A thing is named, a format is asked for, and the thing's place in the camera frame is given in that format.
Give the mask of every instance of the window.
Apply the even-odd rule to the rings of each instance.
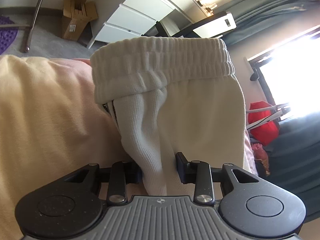
[[[320,28],[249,63],[270,104],[289,102],[295,116],[320,111]]]

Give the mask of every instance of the gray carpet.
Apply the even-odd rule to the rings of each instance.
[[[32,15],[5,15],[15,23],[30,24]],[[46,57],[46,58],[90,58],[91,54],[104,46],[105,43],[96,41],[87,49],[85,46],[92,38],[90,24],[81,34],[78,42],[64,40],[61,37],[61,17],[38,16],[32,35],[29,53],[24,53],[28,32],[18,30],[14,42],[3,53],[18,57]]]

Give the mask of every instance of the round black pad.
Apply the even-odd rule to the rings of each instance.
[[[251,213],[260,217],[274,217],[283,211],[282,202],[269,196],[253,197],[247,201],[246,206]]]
[[[48,217],[61,217],[73,211],[75,202],[66,196],[50,196],[38,204],[38,210]]]
[[[78,183],[50,184],[24,196],[16,206],[16,220],[24,234],[36,238],[68,238],[90,228],[100,217],[99,198]]]
[[[219,214],[233,229],[263,239],[299,231],[306,208],[296,195],[233,166],[224,167],[223,172],[233,190],[221,200]]]

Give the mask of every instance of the teal curtain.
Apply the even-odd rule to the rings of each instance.
[[[227,46],[235,44],[315,7],[320,7],[319,0],[233,0],[218,8],[231,12],[237,25],[222,39]]]

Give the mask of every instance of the elastic waistband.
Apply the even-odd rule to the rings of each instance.
[[[225,43],[214,38],[140,37],[108,44],[90,60],[98,104],[174,82],[235,72]]]

